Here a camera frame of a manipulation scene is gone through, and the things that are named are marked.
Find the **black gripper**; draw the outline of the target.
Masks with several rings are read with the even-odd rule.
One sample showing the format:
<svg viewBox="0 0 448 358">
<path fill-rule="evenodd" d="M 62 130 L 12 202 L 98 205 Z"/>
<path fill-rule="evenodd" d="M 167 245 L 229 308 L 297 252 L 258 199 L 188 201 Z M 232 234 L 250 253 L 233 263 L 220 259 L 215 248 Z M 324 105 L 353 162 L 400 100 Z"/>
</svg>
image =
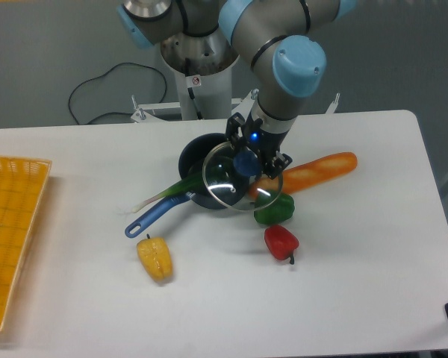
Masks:
<svg viewBox="0 0 448 358">
<path fill-rule="evenodd" d="M 263 167 L 263 173 L 274 179 L 293 161 L 281 152 L 281 144 L 289 130 L 289 121 L 255 113 L 244 119 L 240 113 L 234 113 L 227 120 L 225 137 L 233 149 L 250 149 Z"/>
</svg>

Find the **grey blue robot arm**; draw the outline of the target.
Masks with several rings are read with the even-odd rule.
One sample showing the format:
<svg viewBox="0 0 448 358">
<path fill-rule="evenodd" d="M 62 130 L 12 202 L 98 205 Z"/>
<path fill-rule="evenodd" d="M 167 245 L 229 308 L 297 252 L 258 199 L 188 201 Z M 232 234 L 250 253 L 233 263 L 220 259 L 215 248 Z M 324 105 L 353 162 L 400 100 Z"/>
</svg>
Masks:
<svg viewBox="0 0 448 358">
<path fill-rule="evenodd" d="M 355 6 L 355 1 L 226 1 L 220 8 L 219 30 L 262 85 L 242 131 L 268 177 L 290 164 L 280 145 L 326 70 L 326 54 L 308 33 Z"/>
</svg>

